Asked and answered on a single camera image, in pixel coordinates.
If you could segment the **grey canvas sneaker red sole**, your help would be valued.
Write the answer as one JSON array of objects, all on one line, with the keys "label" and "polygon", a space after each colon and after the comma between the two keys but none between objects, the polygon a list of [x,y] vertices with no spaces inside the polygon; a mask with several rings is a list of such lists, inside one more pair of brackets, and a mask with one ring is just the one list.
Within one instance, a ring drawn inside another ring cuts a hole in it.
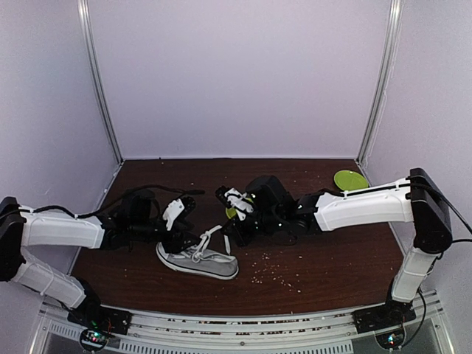
[{"label": "grey canvas sneaker red sole", "polygon": [[239,273],[235,256],[208,249],[204,241],[178,254],[167,253],[162,243],[159,243],[156,254],[165,266],[186,274],[232,280]]}]

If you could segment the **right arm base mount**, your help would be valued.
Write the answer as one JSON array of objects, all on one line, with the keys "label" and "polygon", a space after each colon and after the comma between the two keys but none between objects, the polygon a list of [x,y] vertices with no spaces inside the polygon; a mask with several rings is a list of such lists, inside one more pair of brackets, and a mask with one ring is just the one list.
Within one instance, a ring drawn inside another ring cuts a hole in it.
[{"label": "right arm base mount", "polygon": [[416,313],[412,303],[387,300],[384,304],[355,310],[352,313],[358,334],[383,330],[415,320]]}]

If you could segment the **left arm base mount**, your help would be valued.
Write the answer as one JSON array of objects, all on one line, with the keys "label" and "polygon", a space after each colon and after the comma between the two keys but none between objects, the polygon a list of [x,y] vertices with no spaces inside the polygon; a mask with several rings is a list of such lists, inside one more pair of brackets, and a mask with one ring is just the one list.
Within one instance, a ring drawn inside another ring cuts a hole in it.
[{"label": "left arm base mount", "polygon": [[103,306],[98,295],[90,288],[85,289],[85,295],[85,299],[76,308],[65,307],[70,322],[98,330],[102,334],[128,333],[131,312]]}]

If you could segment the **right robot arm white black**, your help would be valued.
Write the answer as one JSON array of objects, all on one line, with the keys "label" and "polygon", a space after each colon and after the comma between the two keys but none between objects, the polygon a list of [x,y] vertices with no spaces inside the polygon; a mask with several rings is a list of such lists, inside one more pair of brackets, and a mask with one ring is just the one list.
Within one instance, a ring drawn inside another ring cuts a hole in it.
[{"label": "right robot arm white black", "polygon": [[221,186],[215,196],[235,213],[224,229],[239,246],[278,232],[308,236],[383,223],[413,225],[412,243],[391,281],[387,303],[378,309],[378,319],[388,326],[406,314],[436,259],[453,243],[449,207],[421,168],[397,181],[354,191],[324,189],[294,198],[276,176],[260,176],[242,192]]}]

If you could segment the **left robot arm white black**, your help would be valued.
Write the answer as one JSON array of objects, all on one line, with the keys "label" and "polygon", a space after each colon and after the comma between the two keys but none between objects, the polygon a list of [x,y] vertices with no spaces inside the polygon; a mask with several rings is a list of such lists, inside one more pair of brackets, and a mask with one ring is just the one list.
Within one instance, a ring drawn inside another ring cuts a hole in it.
[{"label": "left robot arm white black", "polygon": [[6,197],[1,201],[1,281],[18,282],[50,296],[77,311],[89,327],[99,327],[106,312],[90,285],[50,267],[26,249],[77,246],[115,250],[134,242],[161,242],[168,250],[180,252],[193,245],[196,237],[185,218],[195,209],[195,200],[181,196],[152,216],[152,208],[158,206],[150,190],[130,192],[108,215],[75,215],[61,206],[29,209],[16,198]]}]

